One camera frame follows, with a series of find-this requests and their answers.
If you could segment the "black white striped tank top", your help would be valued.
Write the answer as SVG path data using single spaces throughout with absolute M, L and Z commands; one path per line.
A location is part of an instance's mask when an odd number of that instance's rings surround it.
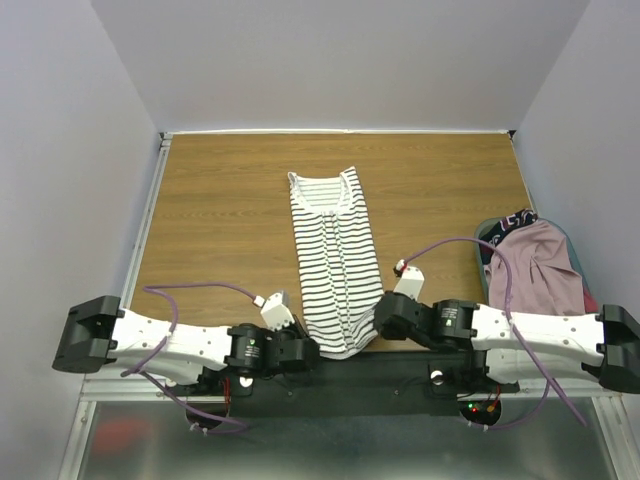
M 323 357 L 345 360 L 377 336 L 384 293 L 364 190 L 354 167 L 288 179 L 303 319 Z

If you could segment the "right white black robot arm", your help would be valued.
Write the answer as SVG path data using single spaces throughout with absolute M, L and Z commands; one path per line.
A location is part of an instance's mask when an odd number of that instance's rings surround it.
M 554 316 L 507 313 L 484 304 L 444 300 L 427 306 L 387 292 L 374 308 L 374 327 L 387 340 L 410 339 L 435 352 L 469 352 L 463 384 L 482 390 L 552 377 L 589 380 L 615 392 L 639 391 L 639 323 L 623 307 Z

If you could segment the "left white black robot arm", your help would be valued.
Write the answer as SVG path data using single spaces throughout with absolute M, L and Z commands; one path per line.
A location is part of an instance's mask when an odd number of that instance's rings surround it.
M 153 319 L 101 296 L 70 308 L 52 368 L 94 374 L 114 365 L 124 375 L 159 375 L 199 393 L 215 392 L 222 374 L 269 379 L 314 369 L 318 344 L 305 332 L 280 292 L 254 301 L 265 327 L 198 327 Z

